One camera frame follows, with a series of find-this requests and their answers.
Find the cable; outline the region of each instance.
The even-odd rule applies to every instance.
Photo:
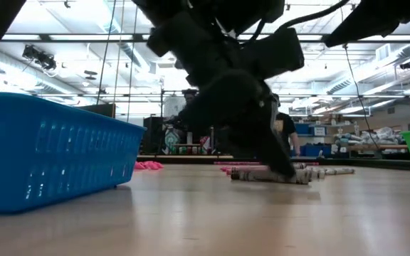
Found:
[[[334,11],[337,11],[338,9],[341,9],[343,6],[345,6],[348,2],[349,2],[349,0],[341,0],[338,3],[336,3],[335,5],[325,9],[324,11],[319,11],[319,12],[314,13],[314,14],[309,14],[309,15],[306,15],[306,16],[294,18],[293,20],[290,20],[290,21],[284,23],[283,25],[281,25],[276,30],[276,32],[281,31],[281,30],[286,29],[286,28],[289,28],[291,26],[297,25],[299,23],[312,21],[312,20],[315,20],[317,18],[322,18],[323,16],[332,14]]]
[[[345,15],[342,11],[342,8],[340,8],[341,11],[341,21],[343,22],[345,19]],[[376,141],[374,140],[373,136],[371,135],[371,128],[369,126],[369,122],[368,122],[368,116],[367,116],[367,111],[364,108],[364,104],[363,104],[363,100],[362,97],[360,97],[360,91],[359,91],[359,85],[357,84],[357,81],[355,80],[355,76],[354,76],[354,70],[352,69],[352,64],[350,63],[350,59],[349,59],[349,53],[347,52],[347,44],[343,45],[343,48],[346,52],[346,59],[347,59],[347,64],[349,65],[349,71],[350,71],[350,75],[352,76],[352,81],[355,84],[355,88],[357,88],[357,97],[360,101],[360,104],[362,106],[363,109],[363,116],[364,116],[364,121],[367,123],[368,126],[368,132],[369,132],[369,137],[371,138],[371,140],[373,141],[374,145],[376,146],[377,150],[379,150],[379,145],[376,143]]]
[[[34,60],[34,59],[31,59],[31,60],[28,62],[28,64],[26,64],[25,68],[23,68],[23,70],[21,71],[22,73],[24,73],[25,70],[29,67],[29,65],[32,64],[33,60]]]
[[[121,11],[121,23],[125,23],[125,3],[126,1],[122,2],[122,11]],[[119,44],[121,44],[122,41],[122,30],[120,31],[120,41]],[[118,61],[117,61],[117,70],[116,70],[116,75],[115,75],[115,91],[113,92],[113,114],[114,117],[116,117],[116,111],[117,111],[117,85],[118,85],[118,75],[120,71],[120,56],[121,56],[121,49],[118,49]]]
[[[255,42],[257,40],[257,37],[259,37],[259,35],[262,33],[263,27],[266,23],[266,18],[263,17],[261,21],[259,21],[259,24],[257,25],[257,29],[254,32],[253,36],[251,36],[251,38],[249,38],[249,40],[247,40],[245,43],[242,43],[242,46],[247,46],[248,44]]]
[[[108,28],[107,43],[105,44],[104,58],[102,60],[102,68],[100,70],[98,100],[96,101],[97,105],[99,104],[100,91],[101,91],[102,86],[103,86],[105,60],[107,59],[108,44],[109,44],[110,36],[112,35],[113,19],[115,17],[115,9],[116,8],[117,8],[117,0],[113,0],[113,10],[112,10],[112,16],[110,17],[110,26]]]
[[[135,19],[134,19],[134,31],[135,33],[135,28],[137,27],[137,15],[139,13],[139,7],[135,6]],[[129,122],[129,110],[130,110],[130,105],[131,105],[131,89],[132,89],[132,71],[133,65],[134,65],[134,52],[135,52],[135,42],[132,42],[132,54],[131,54],[131,71],[129,74],[129,95],[127,96],[127,119],[126,122]]]

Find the pink object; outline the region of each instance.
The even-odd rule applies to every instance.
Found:
[[[159,170],[159,168],[153,161],[146,161],[145,166],[150,170]]]
[[[145,169],[146,169],[146,167],[142,163],[135,162],[134,170],[145,170]]]
[[[163,169],[164,166],[161,163],[155,161],[146,161],[146,162],[135,162],[134,170],[159,170]]]
[[[153,164],[155,164],[158,169],[163,169],[163,168],[164,168],[164,166],[163,166],[161,163],[159,163],[159,162],[155,162],[155,161],[154,161]]]
[[[261,163],[258,163],[258,162],[222,162],[222,161],[216,161],[216,162],[214,162],[214,164],[216,164],[216,165],[233,165],[233,166],[235,166],[235,165],[243,165],[243,166],[246,166],[246,165],[250,165],[250,166],[261,165]]]

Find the wooden floor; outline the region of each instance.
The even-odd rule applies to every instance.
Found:
[[[311,186],[167,166],[117,190],[0,216],[1,256],[410,256],[410,172],[357,168]]]

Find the shelf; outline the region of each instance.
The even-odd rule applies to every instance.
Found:
[[[310,127],[345,127],[345,126],[350,126],[353,124],[310,124]]]
[[[325,135],[325,136],[315,136],[312,134],[298,134],[299,137],[314,137],[314,138],[325,138],[325,137],[331,137],[332,135]]]

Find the ceiling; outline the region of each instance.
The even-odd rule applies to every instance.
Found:
[[[292,18],[322,11],[336,2],[337,0],[287,0],[288,7],[284,15],[274,23],[267,24],[263,33],[272,33]],[[358,4],[359,1],[351,1],[351,3]],[[47,95],[89,94],[87,97],[62,97],[61,95],[51,97],[52,100],[64,104],[88,105],[97,102],[93,96],[98,93],[100,87],[107,93],[100,103],[117,102],[119,114],[128,112],[128,98],[122,95],[129,93],[134,95],[131,98],[129,112],[130,115],[138,117],[160,113],[159,94],[162,86],[165,90],[183,90],[189,87],[185,80],[187,74],[183,70],[173,68],[175,58],[172,54],[168,53],[159,58],[147,48],[145,43],[118,41],[119,33],[148,35],[152,27],[149,20],[131,1],[70,0],[68,5],[70,8],[66,8],[63,0],[26,2],[0,43],[0,68],[11,70],[6,74],[0,74],[0,91]],[[115,10],[115,17],[110,27],[113,10]],[[295,108],[296,111],[309,108],[310,112],[314,113],[324,106],[341,105],[340,108],[345,108],[351,104],[350,102],[355,98],[351,97],[347,100],[347,97],[324,99],[301,96],[324,95],[330,93],[331,89],[333,95],[356,95],[354,85],[350,86],[345,82],[345,85],[342,85],[343,81],[349,79],[349,64],[359,76],[356,81],[361,83],[363,88],[360,93],[390,82],[400,81],[404,77],[409,79],[402,81],[403,89],[410,88],[410,69],[397,68],[399,61],[409,61],[410,56],[393,59],[391,63],[386,59],[387,63],[383,65],[375,61],[376,50],[387,44],[381,38],[373,38],[370,43],[363,41],[363,43],[349,44],[348,56],[342,46],[327,48],[320,42],[322,35],[331,33],[352,11],[352,5],[349,4],[342,10],[342,13],[337,11],[329,16],[295,26],[299,37],[311,39],[309,41],[313,42],[302,43],[306,59],[305,67],[267,80],[274,92],[280,95],[296,95],[283,97],[283,104],[291,107],[292,112],[295,112]],[[94,40],[87,42],[87,36],[90,38],[92,34],[104,36],[106,39],[109,28],[115,34],[112,35],[115,36],[112,43]],[[255,29],[256,25],[246,33],[252,34]],[[60,42],[29,40],[33,35],[38,34],[48,34],[51,35],[50,39],[56,37],[63,40]],[[394,34],[404,35],[398,36],[401,38],[399,43],[390,44],[391,49],[387,53],[392,55],[399,53],[400,49],[410,47],[410,23],[400,26]],[[72,37],[80,37],[80,42],[74,42],[71,40]],[[26,45],[34,45],[37,49],[54,55],[58,67],[51,72],[43,71],[39,65],[27,61],[22,57]],[[97,75],[93,76],[96,79],[87,79],[89,75],[84,73],[86,70],[96,72]],[[24,82],[20,82],[20,77],[23,77]],[[26,82],[27,80],[33,80],[33,83]],[[398,92],[395,90],[398,86],[400,84],[394,82],[392,86],[376,93],[397,95],[392,90]]]

